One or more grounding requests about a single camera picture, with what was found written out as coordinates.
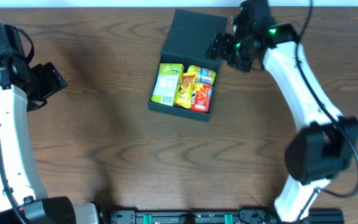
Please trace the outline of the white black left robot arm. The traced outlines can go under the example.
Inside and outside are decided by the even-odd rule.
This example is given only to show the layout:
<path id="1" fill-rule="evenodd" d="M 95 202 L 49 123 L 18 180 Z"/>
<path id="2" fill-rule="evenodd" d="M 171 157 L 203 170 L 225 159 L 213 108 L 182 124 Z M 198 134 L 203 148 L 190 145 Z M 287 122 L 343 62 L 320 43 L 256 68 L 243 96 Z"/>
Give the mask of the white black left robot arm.
<path id="1" fill-rule="evenodd" d="M 48 196 L 35 165 L 27 113 L 67 83 L 51 63 L 0 49 L 0 223 L 100 223 L 95 204 Z"/>

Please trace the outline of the red chips can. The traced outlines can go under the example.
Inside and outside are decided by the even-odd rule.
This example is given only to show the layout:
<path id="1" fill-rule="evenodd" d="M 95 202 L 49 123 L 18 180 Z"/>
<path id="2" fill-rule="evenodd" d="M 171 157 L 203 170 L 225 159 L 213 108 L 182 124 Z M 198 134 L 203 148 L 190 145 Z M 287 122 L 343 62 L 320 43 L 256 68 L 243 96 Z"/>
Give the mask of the red chips can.
<path id="1" fill-rule="evenodd" d="M 200 113 L 208 113 L 213 95 L 213 86 L 203 82 L 197 82 L 193 86 L 190 110 Z"/>

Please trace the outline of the yellow snack packet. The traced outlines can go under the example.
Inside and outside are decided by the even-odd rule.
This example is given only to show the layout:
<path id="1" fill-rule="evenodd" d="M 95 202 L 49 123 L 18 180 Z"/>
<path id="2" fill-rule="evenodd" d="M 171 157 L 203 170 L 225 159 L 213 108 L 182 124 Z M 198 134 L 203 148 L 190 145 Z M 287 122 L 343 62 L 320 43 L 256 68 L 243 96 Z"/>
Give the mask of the yellow snack packet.
<path id="1" fill-rule="evenodd" d="M 193 85 L 195 84 L 196 76 L 196 72 L 188 72 L 183 74 L 180 89 L 175 99 L 176 106 L 190 109 Z"/>

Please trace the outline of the dark green box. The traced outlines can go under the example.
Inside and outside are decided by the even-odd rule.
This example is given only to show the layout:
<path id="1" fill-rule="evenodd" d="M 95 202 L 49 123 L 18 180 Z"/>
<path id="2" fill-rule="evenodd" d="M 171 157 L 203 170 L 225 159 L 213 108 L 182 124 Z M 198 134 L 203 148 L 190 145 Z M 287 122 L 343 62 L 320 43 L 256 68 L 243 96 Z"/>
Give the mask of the dark green box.
<path id="1" fill-rule="evenodd" d="M 212 109 L 207 113 L 192 111 L 176 106 L 163 105 L 151 100 L 157 86 L 157 76 L 162 63 L 180 63 L 184 69 L 190 65 L 219 72 L 220 59 L 210 59 L 208 50 L 215 42 L 216 34 L 225 33 L 227 18 L 176 9 L 171 27 L 160 52 L 160 61 L 147 102 L 150 111 L 171 114 L 198 121 L 209 121 Z"/>

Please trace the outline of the green yellow juice carton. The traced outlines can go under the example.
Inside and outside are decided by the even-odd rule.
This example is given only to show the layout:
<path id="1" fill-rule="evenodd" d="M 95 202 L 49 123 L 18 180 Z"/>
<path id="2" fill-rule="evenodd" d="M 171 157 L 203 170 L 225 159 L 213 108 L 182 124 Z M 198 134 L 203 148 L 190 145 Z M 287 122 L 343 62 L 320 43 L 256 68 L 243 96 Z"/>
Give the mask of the green yellow juice carton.
<path id="1" fill-rule="evenodd" d="M 181 63 L 161 63 L 151 101 L 173 106 L 179 91 L 184 68 Z"/>

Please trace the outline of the yellow mentos bottle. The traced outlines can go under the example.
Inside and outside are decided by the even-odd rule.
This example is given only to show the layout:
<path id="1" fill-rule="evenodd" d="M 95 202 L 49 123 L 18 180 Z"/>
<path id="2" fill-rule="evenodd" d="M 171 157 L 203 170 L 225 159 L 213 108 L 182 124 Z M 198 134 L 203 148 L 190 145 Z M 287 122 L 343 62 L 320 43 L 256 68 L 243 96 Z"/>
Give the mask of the yellow mentos bottle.
<path id="1" fill-rule="evenodd" d="M 216 78 L 216 72 L 207 68 L 199 67 L 196 65 L 190 65 L 188 67 L 188 72 L 196 72 L 196 82 L 203 82 L 209 85 L 214 85 Z"/>

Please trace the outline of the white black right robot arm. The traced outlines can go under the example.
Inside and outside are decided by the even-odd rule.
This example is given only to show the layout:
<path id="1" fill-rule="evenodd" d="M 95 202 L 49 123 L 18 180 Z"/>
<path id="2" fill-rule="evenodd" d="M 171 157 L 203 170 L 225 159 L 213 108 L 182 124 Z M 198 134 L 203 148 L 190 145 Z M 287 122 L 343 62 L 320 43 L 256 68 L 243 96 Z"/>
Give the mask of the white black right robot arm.
<path id="1" fill-rule="evenodd" d="M 326 96 L 292 25 L 237 26 L 234 35 L 216 34 L 208 54 L 244 72 L 259 59 L 293 116 L 297 135 L 285 151 L 288 179 L 266 223 L 302 223 L 321 192 L 339 198 L 358 193 L 358 120 L 343 116 Z"/>

